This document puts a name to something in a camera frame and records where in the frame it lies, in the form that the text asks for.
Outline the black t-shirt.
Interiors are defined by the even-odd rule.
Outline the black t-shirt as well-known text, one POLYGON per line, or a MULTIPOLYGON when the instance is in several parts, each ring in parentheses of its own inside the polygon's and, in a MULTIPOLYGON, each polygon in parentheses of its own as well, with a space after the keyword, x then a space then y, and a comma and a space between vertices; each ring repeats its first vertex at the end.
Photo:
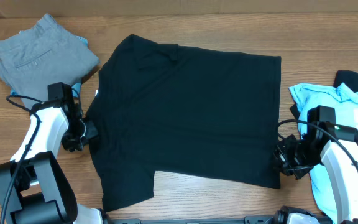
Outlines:
POLYGON ((281 62, 126 37, 86 114, 104 210, 152 198, 157 171, 279 188, 281 62))

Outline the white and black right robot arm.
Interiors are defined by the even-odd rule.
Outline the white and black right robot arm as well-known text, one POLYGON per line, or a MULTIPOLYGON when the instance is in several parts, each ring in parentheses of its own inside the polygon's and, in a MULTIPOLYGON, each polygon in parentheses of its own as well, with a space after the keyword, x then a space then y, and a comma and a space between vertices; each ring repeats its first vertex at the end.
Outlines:
POLYGON ((282 138, 274 151, 277 169, 296 179, 315 166, 326 169, 336 203, 338 223, 358 223, 358 130, 339 125, 334 108, 317 106, 304 121, 301 139, 282 138))

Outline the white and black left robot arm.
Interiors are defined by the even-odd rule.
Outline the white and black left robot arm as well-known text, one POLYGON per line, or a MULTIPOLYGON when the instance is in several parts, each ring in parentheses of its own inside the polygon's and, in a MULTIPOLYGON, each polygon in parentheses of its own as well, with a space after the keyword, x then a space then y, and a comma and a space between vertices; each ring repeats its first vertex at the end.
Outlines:
POLYGON ((57 162, 59 149, 82 151, 98 138, 93 122, 83 117, 74 89, 62 82, 48 86, 48 100, 28 110, 30 127, 18 151, 0 164, 1 223, 109 224, 100 208, 78 204, 57 162))

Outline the folded blue garment under trousers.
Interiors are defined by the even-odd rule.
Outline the folded blue garment under trousers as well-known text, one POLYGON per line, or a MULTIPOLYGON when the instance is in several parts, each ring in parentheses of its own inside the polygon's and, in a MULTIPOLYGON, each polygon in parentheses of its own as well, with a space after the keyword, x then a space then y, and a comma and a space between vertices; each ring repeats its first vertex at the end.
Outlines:
MULTIPOLYGON (((80 36, 77 36, 76 38, 77 38, 78 40, 80 40, 86 47, 89 47, 89 43, 88 43, 88 40, 87 40, 86 38, 80 37, 80 36)), ((81 90, 81 82, 74 84, 74 85, 71 87, 71 89, 72 89, 72 92, 73 92, 73 96, 74 96, 75 98, 79 98, 79 96, 80 96, 80 90, 81 90)), ((12 95, 17 95, 17 92, 12 89, 12 90, 11 90, 11 94, 12 94, 12 95)))

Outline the light blue t-shirt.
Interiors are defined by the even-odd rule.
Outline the light blue t-shirt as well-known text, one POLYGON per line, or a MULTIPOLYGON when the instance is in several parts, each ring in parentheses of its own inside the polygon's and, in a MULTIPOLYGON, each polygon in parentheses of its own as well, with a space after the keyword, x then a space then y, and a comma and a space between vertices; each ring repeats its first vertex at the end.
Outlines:
MULTIPOLYGON (((358 129, 358 91, 352 91, 345 84, 335 88, 308 83, 291 86, 289 91, 302 121, 307 120, 310 109, 321 105, 335 109, 337 124, 358 129)), ((334 223, 337 223, 334 194, 326 169, 322 165, 317 165, 310 171, 310 177, 317 206, 334 223)))

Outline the folded grey trousers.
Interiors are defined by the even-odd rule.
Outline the folded grey trousers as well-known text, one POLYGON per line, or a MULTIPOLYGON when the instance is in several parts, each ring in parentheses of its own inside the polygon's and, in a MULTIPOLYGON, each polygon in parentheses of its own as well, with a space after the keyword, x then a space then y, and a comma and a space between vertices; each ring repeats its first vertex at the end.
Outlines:
POLYGON ((48 100, 50 84, 76 85, 98 64, 99 58, 50 14, 0 40, 0 78, 18 95, 40 101, 48 100))

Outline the dark garment under blue shirt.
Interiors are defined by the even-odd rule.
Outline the dark garment under blue shirt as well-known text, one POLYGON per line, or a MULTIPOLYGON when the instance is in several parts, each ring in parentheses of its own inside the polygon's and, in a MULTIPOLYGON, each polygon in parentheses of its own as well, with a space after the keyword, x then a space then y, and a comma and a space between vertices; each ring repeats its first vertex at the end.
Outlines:
POLYGON ((289 88, 295 102, 290 111, 296 119, 306 119, 307 112, 317 106, 332 107, 337 121, 345 123, 348 116, 358 109, 358 73, 339 70, 333 86, 301 83, 289 88))

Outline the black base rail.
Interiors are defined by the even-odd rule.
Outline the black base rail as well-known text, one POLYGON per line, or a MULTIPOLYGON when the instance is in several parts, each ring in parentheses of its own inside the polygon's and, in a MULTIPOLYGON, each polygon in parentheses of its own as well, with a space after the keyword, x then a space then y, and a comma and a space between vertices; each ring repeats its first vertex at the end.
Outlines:
POLYGON ((271 224, 273 216, 246 216, 244 218, 186 219, 186 220, 140 220, 111 219, 108 224, 271 224))

